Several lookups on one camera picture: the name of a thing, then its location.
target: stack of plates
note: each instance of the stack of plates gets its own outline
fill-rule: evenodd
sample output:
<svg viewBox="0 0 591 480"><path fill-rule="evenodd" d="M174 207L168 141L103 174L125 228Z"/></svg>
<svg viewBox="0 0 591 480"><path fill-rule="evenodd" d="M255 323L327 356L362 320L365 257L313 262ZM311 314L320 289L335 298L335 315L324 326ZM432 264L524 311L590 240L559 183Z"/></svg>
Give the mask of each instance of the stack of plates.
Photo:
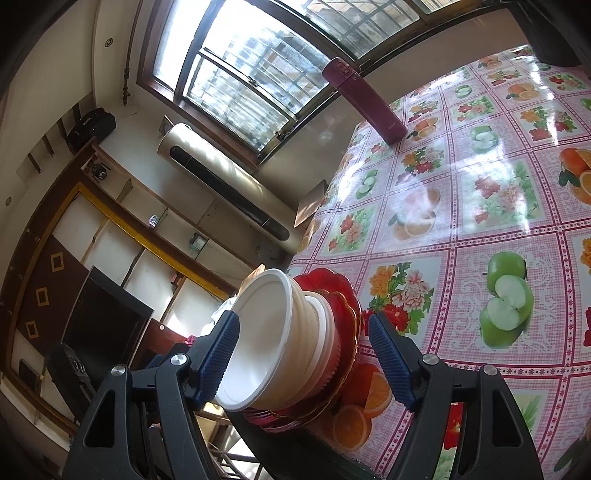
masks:
<svg viewBox="0 0 591 480"><path fill-rule="evenodd" d="M335 400L355 360L361 308L343 275L318 268L290 279L268 270L233 308L241 335L218 403L268 432L314 419Z"/></svg>

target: small bottle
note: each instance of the small bottle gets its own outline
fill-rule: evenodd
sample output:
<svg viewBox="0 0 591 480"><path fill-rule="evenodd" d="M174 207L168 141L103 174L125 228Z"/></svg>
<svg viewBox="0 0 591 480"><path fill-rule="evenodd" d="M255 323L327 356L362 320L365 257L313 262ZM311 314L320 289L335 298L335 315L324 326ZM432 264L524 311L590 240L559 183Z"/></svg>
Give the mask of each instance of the small bottle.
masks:
<svg viewBox="0 0 591 480"><path fill-rule="evenodd" d="M332 59L322 76L361 113L388 145L402 140L407 128L369 83L343 59Z"/></svg>

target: tablecloth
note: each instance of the tablecloth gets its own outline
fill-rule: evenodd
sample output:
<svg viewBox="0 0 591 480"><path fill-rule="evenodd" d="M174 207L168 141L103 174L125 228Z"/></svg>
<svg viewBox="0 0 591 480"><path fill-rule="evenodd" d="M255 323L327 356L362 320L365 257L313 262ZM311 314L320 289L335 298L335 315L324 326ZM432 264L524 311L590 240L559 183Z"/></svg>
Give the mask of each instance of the tablecloth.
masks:
<svg viewBox="0 0 591 480"><path fill-rule="evenodd" d="M389 147L366 122L356 127L288 273L342 273L365 317L384 311L422 352L453 367L496 365L545 478L560 478L591 440L591 79L522 46L391 108L408 137ZM515 341L491 348L480 314L493 297L486 273L499 252L524 259L534 307ZM367 394L379 363L365 332L356 363ZM390 401L357 419L367 410L357 404L343 413L359 440L350 451L335 439L334 418L311 430L385 476L410 414ZM452 407L436 480L449 476L460 418Z"/></svg>

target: window frame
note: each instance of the window frame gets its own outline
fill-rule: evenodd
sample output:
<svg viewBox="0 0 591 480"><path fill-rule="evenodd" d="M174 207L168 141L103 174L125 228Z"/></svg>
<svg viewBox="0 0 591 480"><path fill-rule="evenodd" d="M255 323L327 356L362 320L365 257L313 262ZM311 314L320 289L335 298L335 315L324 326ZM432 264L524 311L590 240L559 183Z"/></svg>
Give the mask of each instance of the window frame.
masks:
<svg viewBox="0 0 591 480"><path fill-rule="evenodd" d="M277 0L244 1L283 23L328 58L341 57L362 76L381 65L386 57L388 60L391 59L393 52L412 42L413 39L428 36L429 32L434 34L442 30L442 27L449 22L457 23L465 16L471 17L481 10L489 10L484 6L485 0L459 0L434 12L430 12L424 4L422 8L417 3L421 0L403 0L418 15L418 20L402 28L366 54L356 58L346 47L341 46L330 34L321 30L307 17ZM219 61L220 59L215 54L203 48L203 43L224 2L225 0L212 0L207 7L185 56L176 88L172 91L154 76L153 70L160 38L174 0L155 0L144 34L137 83L193 124L208 141L224 154L247 169L253 170L269 159L296 131L340 94L331 85L327 85L308 101L299 112L292 113L279 101L273 99L271 95L262 93L261 89L256 88L243 73ZM216 67L230 73L241 84L272 104L280 114L288 116L287 123L261 151L251 147L238 134L214 118L213 115L183 96L185 86L190 80L191 67L197 55L204 56L206 60L214 63Z"/></svg>

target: television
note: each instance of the television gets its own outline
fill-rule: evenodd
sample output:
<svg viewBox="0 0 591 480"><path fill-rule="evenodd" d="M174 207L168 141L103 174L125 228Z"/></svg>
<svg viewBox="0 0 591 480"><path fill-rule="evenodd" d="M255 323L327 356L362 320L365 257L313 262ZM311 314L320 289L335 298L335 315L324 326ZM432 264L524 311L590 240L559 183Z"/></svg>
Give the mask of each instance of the television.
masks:
<svg viewBox="0 0 591 480"><path fill-rule="evenodd" d="M116 364L129 365L153 309L92 267L64 332L94 389Z"/></svg>

